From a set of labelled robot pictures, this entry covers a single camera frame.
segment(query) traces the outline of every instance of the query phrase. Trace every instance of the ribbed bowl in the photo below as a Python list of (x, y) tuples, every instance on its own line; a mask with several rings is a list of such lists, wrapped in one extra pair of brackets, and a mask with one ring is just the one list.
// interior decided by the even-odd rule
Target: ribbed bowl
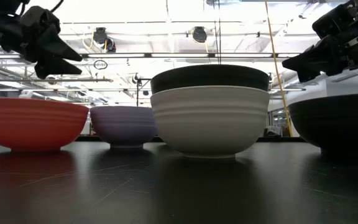
[(288, 106), (296, 131), (325, 152), (358, 153), (358, 94), (300, 101)]
[(151, 97), (158, 135), (187, 157), (229, 158), (263, 133), (269, 94), (239, 86), (194, 86)]
[(73, 142), (89, 109), (58, 101), (0, 98), (0, 145), (12, 151), (58, 151)]
[(94, 107), (91, 120), (96, 134), (111, 147), (143, 147), (157, 133), (151, 108)]

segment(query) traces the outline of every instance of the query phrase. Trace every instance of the orange bowl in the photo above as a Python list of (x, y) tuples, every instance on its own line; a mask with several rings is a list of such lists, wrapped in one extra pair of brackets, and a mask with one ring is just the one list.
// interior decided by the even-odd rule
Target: orange bowl
[(88, 111), (59, 101), (0, 98), (0, 145), (15, 152), (58, 151), (80, 135)]

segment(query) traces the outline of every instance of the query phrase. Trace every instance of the white bowl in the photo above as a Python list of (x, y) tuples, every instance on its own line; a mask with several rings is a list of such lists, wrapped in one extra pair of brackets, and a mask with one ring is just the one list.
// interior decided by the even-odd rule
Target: white bowl
[(269, 94), (239, 86), (193, 86), (151, 97), (158, 135), (186, 157), (230, 158), (263, 133)]

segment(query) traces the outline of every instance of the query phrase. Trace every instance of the bowl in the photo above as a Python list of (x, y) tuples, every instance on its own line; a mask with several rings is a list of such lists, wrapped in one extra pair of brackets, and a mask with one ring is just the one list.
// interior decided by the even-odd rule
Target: bowl
[(91, 108), (96, 134), (112, 148), (141, 148), (156, 135), (151, 108), (99, 106)]
[(151, 80), (152, 93), (190, 86), (243, 86), (267, 91), (269, 76), (238, 65), (194, 65), (162, 72)]
[(263, 133), (269, 94), (239, 86), (194, 86), (152, 95), (158, 135), (186, 157), (230, 158)]
[(58, 151), (80, 135), (88, 111), (59, 101), (0, 98), (0, 145), (12, 152)]
[(329, 96), (288, 106), (296, 131), (325, 152), (358, 152), (358, 94)]

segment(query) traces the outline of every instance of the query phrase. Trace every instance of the lavender bowl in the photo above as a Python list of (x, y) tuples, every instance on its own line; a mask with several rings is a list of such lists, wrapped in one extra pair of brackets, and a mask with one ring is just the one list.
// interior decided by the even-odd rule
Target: lavender bowl
[(96, 134), (112, 148), (138, 148), (157, 134), (151, 108), (99, 106), (91, 108)]

